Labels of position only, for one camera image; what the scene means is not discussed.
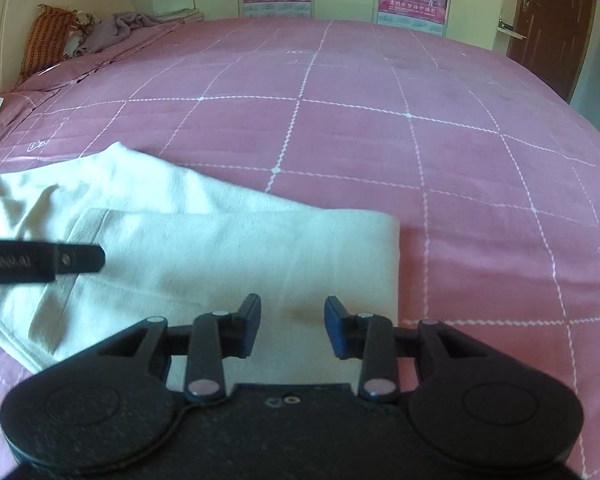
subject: wooden door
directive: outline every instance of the wooden door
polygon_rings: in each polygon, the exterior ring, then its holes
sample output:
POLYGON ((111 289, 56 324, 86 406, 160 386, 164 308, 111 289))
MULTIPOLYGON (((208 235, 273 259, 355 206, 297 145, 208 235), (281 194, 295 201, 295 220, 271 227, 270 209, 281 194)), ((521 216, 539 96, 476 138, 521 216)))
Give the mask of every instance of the wooden door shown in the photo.
POLYGON ((508 56, 568 101, 589 44, 595 0, 519 0, 508 56))

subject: door handle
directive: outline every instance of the door handle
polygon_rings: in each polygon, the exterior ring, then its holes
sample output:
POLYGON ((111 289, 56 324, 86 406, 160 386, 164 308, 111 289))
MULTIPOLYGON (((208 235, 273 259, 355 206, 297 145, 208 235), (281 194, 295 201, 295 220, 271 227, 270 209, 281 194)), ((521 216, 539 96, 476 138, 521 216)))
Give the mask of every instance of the door handle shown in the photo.
POLYGON ((536 7, 542 7, 542 5, 536 2, 535 0, 522 0, 522 12, 527 12, 529 10, 529 6, 531 5, 535 5, 536 7))

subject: wrinkled cloth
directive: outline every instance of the wrinkled cloth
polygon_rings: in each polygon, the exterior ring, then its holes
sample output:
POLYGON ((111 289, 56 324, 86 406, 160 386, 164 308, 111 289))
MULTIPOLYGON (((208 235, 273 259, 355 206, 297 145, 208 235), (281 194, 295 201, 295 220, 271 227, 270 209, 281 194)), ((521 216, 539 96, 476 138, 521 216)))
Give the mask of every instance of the wrinkled cloth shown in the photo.
POLYGON ((82 46, 76 50, 76 56, 94 54, 126 40, 131 31, 137 28, 160 25, 160 21, 139 12, 116 12, 106 20, 98 23, 82 46))
POLYGON ((0 238, 98 244, 107 260, 93 275, 0 285, 0 345, 39 371, 147 317, 189 324, 254 292, 257 343, 225 365, 229 381, 355 384, 360 362, 333 355, 324 301, 397 322, 398 235, 382 213, 313 208, 117 142, 0 175, 0 238))

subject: orange striped pillow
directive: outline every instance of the orange striped pillow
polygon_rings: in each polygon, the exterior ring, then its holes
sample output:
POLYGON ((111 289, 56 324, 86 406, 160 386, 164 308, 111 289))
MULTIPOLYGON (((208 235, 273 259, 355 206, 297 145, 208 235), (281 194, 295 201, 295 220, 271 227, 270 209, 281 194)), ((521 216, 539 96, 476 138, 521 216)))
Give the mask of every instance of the orange striped pillow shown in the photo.
POLYGON ((75 21, 75 12, 39 5, 40 15, 31 25, 20 68, 21 81, 64 59, 64 46, 75 21))

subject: bed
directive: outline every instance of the bed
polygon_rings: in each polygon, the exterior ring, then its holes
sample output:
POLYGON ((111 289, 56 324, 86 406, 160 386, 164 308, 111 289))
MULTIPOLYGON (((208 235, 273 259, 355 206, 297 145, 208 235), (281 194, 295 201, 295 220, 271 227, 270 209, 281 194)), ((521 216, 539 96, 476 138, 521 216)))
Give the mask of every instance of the bed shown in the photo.
MULTIPOLYGON (((600 479, 600 134, 526 69, 369 23, 221 20, 141 29, 12 98, 0 173, 120 141, 395 216, 401 324, 444 320, 574 388, 586 423, 569 465, 600 479)), ((0 400, 28 375, 0 349, 0 400)), ((0 434, 0 478, 12 466, 0 434)))

